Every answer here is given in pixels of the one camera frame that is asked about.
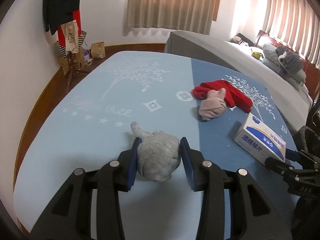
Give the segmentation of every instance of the metal pin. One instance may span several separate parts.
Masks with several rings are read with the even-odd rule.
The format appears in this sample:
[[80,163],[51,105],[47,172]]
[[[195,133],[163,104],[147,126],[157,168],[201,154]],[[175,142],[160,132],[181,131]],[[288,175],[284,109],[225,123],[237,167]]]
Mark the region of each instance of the metal pin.
[[111,167],[118,167],[118,166],[120,165],[120,162],[118,162],[118,161],[111,161],[109,164],[110,164]]
[[202,165],[203,165],[204,167],[208,167],[208,168],[209,168],[209,167],[212,166],[212,162],[206,160],[206,161],[203,161],[203,162],[202,162]]
[[239,172],[239,174],[242,175],[242,176],[245,176],[245,175],[248,174],[247,170],[245,170],[245,169],[239,169],[238,172]]
[[83,173],[83,169],[81,169],[81,168],[76,169],[76,170],[74,171],[74,174],[75,174],[76,176],[79,176],[79,175],[81,175],[82,173]]

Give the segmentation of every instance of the blue ironing board cover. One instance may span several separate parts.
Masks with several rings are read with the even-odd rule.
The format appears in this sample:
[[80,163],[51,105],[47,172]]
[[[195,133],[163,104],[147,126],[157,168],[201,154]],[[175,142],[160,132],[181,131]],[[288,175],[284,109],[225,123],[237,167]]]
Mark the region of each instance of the blue ironing board cover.
[[[185,136],[190,147],[222,169],[247,169],[289,227],[297,197],[287,193],[282,177],[268,171],[233,141],[246,113],[227,108],[219,118],[198,119],[200,101],[191,90],[201,82],[228,80],[253,99],[252,113],[296,150],[270,94],[259,82],[228,68],[171,54],[119,52],[81,81],[52,111],[20,167],[14,190],[18,219],[31,230],[48,202],[71,174],[82,167],[100,169],[131,148],[130,123],[142,129]],[[201,212],[201,192],[189,188],[183,165],[165,183],[142,181],[119,193],[127,240],[194,240]],[[230,235],[226,195],[225,238]],[[95,238],[92,221],[92,237]]]

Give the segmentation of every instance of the red garment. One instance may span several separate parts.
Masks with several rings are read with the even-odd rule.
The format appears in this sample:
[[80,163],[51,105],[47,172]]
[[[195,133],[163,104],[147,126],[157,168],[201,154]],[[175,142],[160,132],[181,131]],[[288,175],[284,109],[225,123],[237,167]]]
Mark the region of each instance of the red garment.
[[[80,10],[74,11],[73,12],[73,20],[76,20],[77,25],[78,25],[78,36],[80,37],[82,34],[81,31],[81,20],[80,20]],[[63,35],[61,25],[58,26],[58,39],[59,39],[59,44],[61,46],[66,46],[66,38]]]
[[213,82],[204,82],[200,86],[195,87],[192,91],[193,95],[198,99],[206,99],[207,93],[210,90],[220,90],[221,88],[226,89],[226,97],[224,101],[228,106],[234,107],[238,106],[244,112],[249,113],[252,107],[252,100],[242,93],[239,89],[235,88],[228,81],[216,80]]

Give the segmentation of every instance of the black jacket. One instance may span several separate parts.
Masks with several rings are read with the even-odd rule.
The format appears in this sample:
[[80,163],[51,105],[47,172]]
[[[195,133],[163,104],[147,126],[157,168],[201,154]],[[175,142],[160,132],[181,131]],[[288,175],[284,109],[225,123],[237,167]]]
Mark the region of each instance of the black jacket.
[[73,12],[79,10],[80,0],[43,0],[43,19],[45,31],[51,34],[58,26],[73,21]]

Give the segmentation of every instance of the curtain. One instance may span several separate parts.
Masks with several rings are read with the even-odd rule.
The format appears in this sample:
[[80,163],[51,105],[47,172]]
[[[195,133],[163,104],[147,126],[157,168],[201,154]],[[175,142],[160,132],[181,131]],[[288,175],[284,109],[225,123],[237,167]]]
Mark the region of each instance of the curtain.
[[320,23],[307,0],[268,0],[263,31],[319,68]]
[[215,0],[128,0],[126,26],[209,34],[214,5]]

